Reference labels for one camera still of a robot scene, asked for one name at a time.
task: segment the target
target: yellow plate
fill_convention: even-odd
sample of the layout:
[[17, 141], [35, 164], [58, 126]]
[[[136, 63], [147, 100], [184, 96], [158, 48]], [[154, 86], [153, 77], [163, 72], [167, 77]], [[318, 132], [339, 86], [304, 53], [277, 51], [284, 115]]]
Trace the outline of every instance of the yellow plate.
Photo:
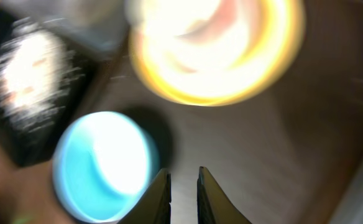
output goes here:
[[[161, 73], [173, 71], [163, 70], [161, 58], [148, 56], [147, 49], [153, 43], [132, 31], [129, 50], [137, 74], [154, 93], [188, 105], [230, 105], [260, 93], [291, 64], [300, 48], [305, 27], [300, 0], [261, 0], [261, 3], [263, 30], [255, 46], [228, 70], [219, 72], [220, 76], [207, 76], [192, 83], [212, 90], [212, 95], [191, 94], [166, 81]], [[224, 94], [216, 95], [216, 90]]]

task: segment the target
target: blue bowl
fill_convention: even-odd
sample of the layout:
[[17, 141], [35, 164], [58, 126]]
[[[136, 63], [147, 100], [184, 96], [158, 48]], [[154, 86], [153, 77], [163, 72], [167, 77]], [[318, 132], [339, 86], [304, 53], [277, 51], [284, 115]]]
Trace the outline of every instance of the blue bowl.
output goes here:
[[123, 114], [99, 112], [64, 132], [53, 158], [53, 184], [75, 218], [112, 222], [132, 210], [158, 169], [148, 134]]

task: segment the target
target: brown table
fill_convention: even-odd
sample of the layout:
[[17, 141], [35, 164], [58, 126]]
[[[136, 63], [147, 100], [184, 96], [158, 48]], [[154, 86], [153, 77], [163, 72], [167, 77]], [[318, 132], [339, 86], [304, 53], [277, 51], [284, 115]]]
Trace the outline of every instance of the brown table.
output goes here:
[[[163, 100], [136, 77], [127, 50], [94, 81], [75, 117], [155, 113], [167, 124], [173, 224], [197, 222], [199, 166], [252, 223], [331, 216], [363, 155], [363, 4], [305, 2], [306, 37], [295, 63], [245, 102], [207, 108]], [[34, 213], [37, 223], [70, 222], [50, 190], [50, 163], [19, 170], [3, 186], [0, 195], [14, 192], [17, 210]]]

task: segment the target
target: black tray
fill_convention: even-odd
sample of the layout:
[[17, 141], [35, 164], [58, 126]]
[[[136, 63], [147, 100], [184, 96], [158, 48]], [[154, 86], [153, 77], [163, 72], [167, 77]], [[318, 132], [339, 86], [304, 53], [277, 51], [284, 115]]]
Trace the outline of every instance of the black tray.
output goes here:
[[[23, 18], [16, 18], [0, 9], [0, 54], [3, 51], [2, 44], [12, 39], [13, 23], [19, 19]], [[0, 108], [0, 144], [19, 166], [29, 166], [51, 158], [57, 141], [69, 125], [83, 93], [98, 71], [98, 62], [72, 47], [69, 40], [64, 41], [67, 50], [73, 52], [70, 60], [72, 67], [80, 69], [69, 73], [67, 79], [71, 81], [61, 87], [68, 94], [58, 97], [53, 102], [58, 109], [57, 112], [50, 119], [36, 123], [28, 131], [20, 131], [11, 125], [9, 118], [4, 116], [4, 111]]]

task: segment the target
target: yellow rim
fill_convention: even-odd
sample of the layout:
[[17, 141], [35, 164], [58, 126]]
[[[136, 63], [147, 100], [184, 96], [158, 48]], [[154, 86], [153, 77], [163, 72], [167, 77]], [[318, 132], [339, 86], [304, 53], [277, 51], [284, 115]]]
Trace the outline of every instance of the yellow rim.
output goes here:
[[215, 98], [204, 98], [189, 95], [177, 90], [167, 83], [158, 74], [150, 57], [147, 57], [144, 50], [136, 50], [138, 35], [132, 31], [130, 35], [129, 50], [132, 55], [131, 61], [137, 71], [139, 78], [154, 93], [159, 96], [188, 105], [200, 106], [222, 106], [240, 102], [265, 90], [274, 83], [285, 72], [297, 54], [305, 26], [303, 3], [300, 0], [264, 0], [264, 29], [259, 42], [248, 54], [241, 57], [231, 70], [248, 69], [249, 63], [265, 58], [267, 52], [272, 58], [265, 61], [262, 66], [263, 72], [256, 74], [257, 78], [237, 93]]

